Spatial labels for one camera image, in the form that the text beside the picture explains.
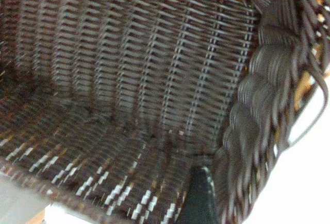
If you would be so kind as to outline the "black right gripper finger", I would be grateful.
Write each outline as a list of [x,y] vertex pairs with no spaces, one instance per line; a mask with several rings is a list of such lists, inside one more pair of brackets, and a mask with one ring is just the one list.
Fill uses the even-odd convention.
[[183,223],[217,223],[213,194],[210,169],[206,166],[193,167]]

